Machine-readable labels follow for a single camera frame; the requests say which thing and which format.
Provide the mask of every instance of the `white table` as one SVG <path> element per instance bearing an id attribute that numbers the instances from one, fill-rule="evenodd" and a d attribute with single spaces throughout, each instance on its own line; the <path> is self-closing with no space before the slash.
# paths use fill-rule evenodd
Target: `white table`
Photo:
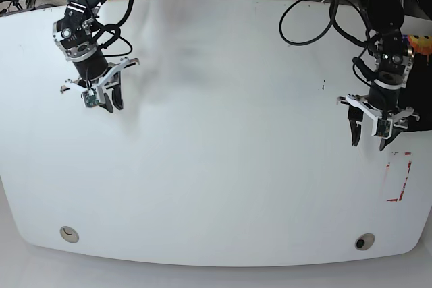
<path id="1" fill-rule="evenodd" d="M 379 152 L 367 121 L 351 147 L 347 108 L 335 100 L 366 93 L 351 72 L 360 51 L 334 30 L 289 47 L 277 31 L 289 4 L 137 0 L 122 35 L 142 65 L 123 74 L 125 109 L 113 115 L 59 93 L 77 75 L 51 36 L 64 8 L 0 18 L 0 176 L 21 236 L 81 254 L 202 266 L 411 250 L 432 205 L 432 134 L 402 134 Z M 101 17 L 115 22 L 125 8 L 110 2 Z M 353 9 L 338 17 L 362 38 Z M 305 40 L 327 19 L 326 5 L 306 3 L 286 34 Z M 405 33 L 428 31 L 430 22 L 406 20 Z M 388 202 L 409 160 L 403 201 Z M 77 244 L 61 238 L 65 225 Z M 364 233 L 376 242 L 358 251 Z"/>

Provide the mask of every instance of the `table surface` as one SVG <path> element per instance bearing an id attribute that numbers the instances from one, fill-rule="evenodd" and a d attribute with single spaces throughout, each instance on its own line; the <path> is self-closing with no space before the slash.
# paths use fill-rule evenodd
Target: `table surface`
<path id="1" fill-rule="evenodd" d="M 123 73 L 125 109 L 114 114 L 59 93 L 77 75 L 51 36 L 64 8 L 0 18 L 0 176 L 20 235 L 69 252 L 201 266 L 411 250 L 432 205 L 432 134 L 402 134 L 379 152 L 366 121 L 351 147 L 347 109 L 335 100 L 367 91 L 351 72 L 360 49 L 334 30 L 288 46 L 277 26 L 291 3 L 137 0 L 122 36 L 141 65 Z M 104 5 L 102 21 L 125 8 Z M 305 3 L 284 30 L 306 40 L 327 20 L 326 4 Z M 342 6 L 338 20 L 364 35 L 353 9 Z M 407 18 L 404 32 L 430 34 L 432 24 Z M 107 53 L 120 51 L 119 42 Z M 409 161 L 403 200 L 388 202 Z M 64 241 L 62 226 L 80 241 Z M 365 233 L 375 244 L 358 251 Z"/>

